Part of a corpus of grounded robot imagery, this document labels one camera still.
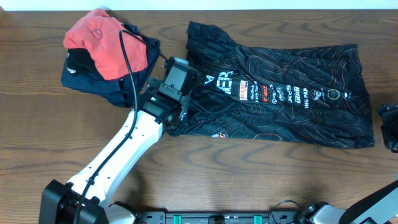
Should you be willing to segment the black printed cycling jersey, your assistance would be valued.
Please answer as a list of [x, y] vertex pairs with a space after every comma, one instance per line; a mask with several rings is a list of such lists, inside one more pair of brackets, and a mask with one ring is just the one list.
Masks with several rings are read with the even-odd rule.
[[355, 44], [247, 47], [190, 22], [187, 60], [198, 71], [187, 112], [167, 132], [338, 149], [374, 145], [369, 93]]

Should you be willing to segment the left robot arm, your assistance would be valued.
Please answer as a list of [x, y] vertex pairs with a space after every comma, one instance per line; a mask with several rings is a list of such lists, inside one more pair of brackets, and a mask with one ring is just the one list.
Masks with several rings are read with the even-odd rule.
[[189, 95], [175, 100], [157, 92], [143, 96], [104, 149], [66, 184], [52, 180], [44, 189], [39, 223], [134, 223], [136, 215], [113, 195], [139, 158], [163, 135], [164, 127], [187, 110]]

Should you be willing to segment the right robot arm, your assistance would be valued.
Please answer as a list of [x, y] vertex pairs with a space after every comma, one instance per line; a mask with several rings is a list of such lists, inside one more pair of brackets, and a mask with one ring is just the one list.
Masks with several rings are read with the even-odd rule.
[[[377, 107], [382, 118], [382, 136], [386, 149], [397, 153], [397, 104], [391, 103]], [[297, 215], [302, 223], [389, 223], [397, 215], [397, 181], [368, 195], [343, 210], [326, 203], [315, 203]]]

